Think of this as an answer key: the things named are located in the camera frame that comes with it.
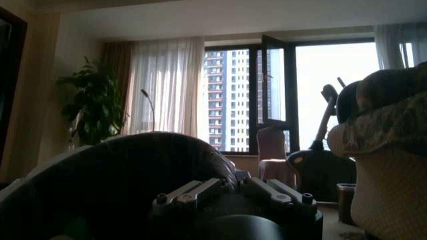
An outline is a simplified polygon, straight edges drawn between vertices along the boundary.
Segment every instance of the green leaves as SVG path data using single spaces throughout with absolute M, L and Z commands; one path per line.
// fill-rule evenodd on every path
M 73 102 L 61 110 L 69 122 L 80 113 L 76 132 L 81 144 L 97 144 L 116 135 L 124 125 L 122 98 L 113 70 L 100 62 L 89 62 L 72 76 L 61 77 L 57 84 L 70 84 L 78 92 Z

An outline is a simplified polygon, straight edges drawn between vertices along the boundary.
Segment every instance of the chair back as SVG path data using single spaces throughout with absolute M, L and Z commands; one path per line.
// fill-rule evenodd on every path
M 260 129 L 256 133 L 259 160 L 285 159 L 285 135 L 275 126 Z

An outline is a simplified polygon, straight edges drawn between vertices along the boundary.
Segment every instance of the metal bracket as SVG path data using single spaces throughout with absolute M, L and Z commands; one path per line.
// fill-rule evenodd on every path
M 280 193 L 287 194 L 291 197 L 295 209 L 301 214 L 301 216 L 311 218 L 316 215 L 316 200 L 311 199 L 309 203 L 304 203 L 305 200 L 303 199 L 303 194 L 300 194 L 297 191 L 295 191 L 289 186 L 287 186 L 283 182 L 280 182 L 276 179 L 267 180 L 267 184 Z
M 251 177 L 243 182 L 241 191 L 244 194 L 260 196 L 273 208 L 284 209 L 292 202 L 287 194 L 275 190 L 257 177 Z
M 165 195 L 166 199 L 162 203 L 160 203 L 157 198 L 152 201 L 152 213 L 154 216 L 165 214 L 165 212 L 172 208 L 174 199 L 188 192 L 191 189 L 197 187 L 201 184 L 200 181 L 191 181 L 184 186 L 181 186 L 178 189 L 172 191 L 168 195 Z
M 221 181 L 217 178 L 211 178 L 189 192 L 185 192 L 176 198 L 176 203 L 184 209 L 197 209 L 197 203 L 200 203 L 221 185 Z

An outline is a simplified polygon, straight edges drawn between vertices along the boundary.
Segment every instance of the brown curtain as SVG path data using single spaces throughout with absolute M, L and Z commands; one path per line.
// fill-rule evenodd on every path
M 108 42 L 102 45 L 101 61 L 112 67 L 117 74 L 118 88 L 122 98 L 124 118 L 126 117 L 128 104 L 128 88 L 130 81 L 130 56 L 132 56 L 132 42 Z

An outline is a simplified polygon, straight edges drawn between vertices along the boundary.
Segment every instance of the high-rise building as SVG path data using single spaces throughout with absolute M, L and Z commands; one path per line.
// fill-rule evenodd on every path
M 208 51 L 204 54 L 203 71 L 207 78 L 208 95 L 208 136 L 209 144 L 224 151 L 225 146 L 225 51 Z
M 209 143 L 220 151 L 249 151 L 249 50 L 204 54 Z

